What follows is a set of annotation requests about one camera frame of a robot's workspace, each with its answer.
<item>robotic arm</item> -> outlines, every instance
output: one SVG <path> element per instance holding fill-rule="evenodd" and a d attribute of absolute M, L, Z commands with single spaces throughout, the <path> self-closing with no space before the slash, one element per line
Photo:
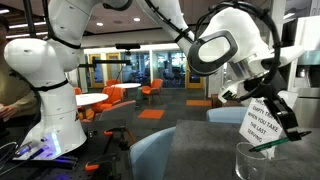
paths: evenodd
<path fill-rule="evenodd" d="M 39 92 L 41 120 L 26 135 L 15 159 L 52 160 L 81 146 L 86 136 L 77 118 L 73 87 L 65 72 L 79 65 L 83 32 L 92 10 L 102 3 L 107 9 L 125 10 L 132 0 L 43 0 L 48 38 L 15 39 L 5 48 L 5 59 Z"/>
<path fill-rule="evenodd" d="M 281 48 L 273 20 L 266 10 L 241 1 L 222 2 L 209 9 L 196 26 L 195 34 L 183 20 L 177 0 L 137 0 L 141 9 L 174 39 L 188 57 L 192 71 L 201 76 L 213 74 L 229 63 L 238 79 L 220 89 L 218 98 L 238 101 L 250 97 L 265 98 L 265 104 L 291 141 L 300 140 L 293 111 L 277 94 L 286 89 L 278 67 L 289 64 L 303 54 L 302 47 Z M 249 14 L 259 17 L 271 30 L 274 49 L 261 39 Z M 198 37 L 202 22 L 213 16 Z M 239 84 L 245 83 L 249 93 L 237 98 Z"/>

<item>blue armchair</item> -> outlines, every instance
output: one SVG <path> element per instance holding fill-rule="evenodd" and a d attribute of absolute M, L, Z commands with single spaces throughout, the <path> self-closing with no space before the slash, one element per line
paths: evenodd
<path fill-rule="evenodd" d="M 164 129 L 138 141 L 130 148 L 134 180 L 162 180 L 175 127 Z"/>

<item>orange chair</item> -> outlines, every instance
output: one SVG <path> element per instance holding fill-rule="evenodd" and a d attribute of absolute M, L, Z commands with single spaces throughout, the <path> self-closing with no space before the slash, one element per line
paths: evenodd
<path fill-rule="evenodd" d="M 151 98 L 153 100 L 153 95 L 158 95 L 160 102 L 162 103 L 161 97 L 160 97 L 162 83 L 163 83 L 162 79 L 154 79 L 151 83 L 151 86 L 142 86 L 142 94 L 145 96 L 148 96 L 149 106 L 150 106 Z"/>
<path fill-rule="evenodd" d="M 79 87 L 73 87 L 73 89 L 74 89 L 75 95 L 82 94 L 82 91 Z M 82 113 L 83 119 L 85 119 L 86 118 L 86 109 L 83 106 L 77 106 L 77 108 L 78 108 L 78 112 Z"/>
<path fill-rule="evenodd" d="M 118 79 L 110 79 L 110 80 L 106 81 L 106 86 L 107 87 L 115 85 L 115 84 L 120 84 L 120 80 L 118 80 Z"/>
<path fill-rule="evenodd" d="M 106 86 L 107 86 L 107 87 L 110 87 L 110 86 L 112 86 L 112 85 L 120 84 L 120 83 L 121 83 L 121 82 L 120 82 L 120 80 L 118 80 L 118 79 L 109 79 L 109 80 L 106 81 Z M 128 93 L 127 93 L 126 89 L 123 89 L 123 93 L 124 93 L 124 95 L 125 95 L 126 97 L 128 97 Z"/>
<path fill-rule="evenodd" d="M 122 102 L 123 99 L 123 89 L 119 87 L 104 87 L 102 93 L 107 94 L 109 97 L 102 102 L 91 105 L 91 109 L 94 112 L 93 120 L 97 113 L 102 113 L 103 110 Z"/>

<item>round table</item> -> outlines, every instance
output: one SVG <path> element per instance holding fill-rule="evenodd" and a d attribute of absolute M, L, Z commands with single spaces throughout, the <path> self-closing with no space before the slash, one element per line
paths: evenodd
<path fill-rule="evenodd" d="M 141 86 L 140 83 L 122 83 L 122 84 L 115 84 L 112 86 L 116 86 L 116 87 L 120 87 L 120 88 L 124 88 L 124 89 L 129 89 L 129 88 L 136 88 Z"/>
<path fill-rule="evenodd" d="M 76 95 L 77 106 L 94 104 L 106 99 L 108 99 L 108 95 L 103 93 L 90 93 L 90 94 Z"/>

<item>blue light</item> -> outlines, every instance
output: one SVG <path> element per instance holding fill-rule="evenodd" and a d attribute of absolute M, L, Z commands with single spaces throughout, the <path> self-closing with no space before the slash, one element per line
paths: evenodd
<path fill-rule="evenodd" d="M 58 147 L 56 147 L 56 152 L 57 152 L 57 154 L 60 154 L 61 153 L 61 148 L 58 146 Z"/>
<path fill-rule="evenodd" d="M 59 144 L 57 135 L 55 133 L 52 133 L 51 137 L 52 137 L 52 140 L 53 140 L 53 144 L 54 144 L 54 146 L 56 148 L 56 154 L 60 154 L 61 153 L 61 148 L 60 148 L 60 144 Z"/>
<path fill-rule="evenodd" d="M 58 141 L 53 141 L 53 144 L 57 147 L 59 147 L 59 142 Z"/>
<path fill-rule="evenodd" d="M 51 134 L 51 137 L 52 137 L 53 140 L 57 140 L 57 139 L 58 139 L 58 138 L 57 138 L 57 135 L 56 135 L 55 133 L 52 133 L 52 134 Z"/>

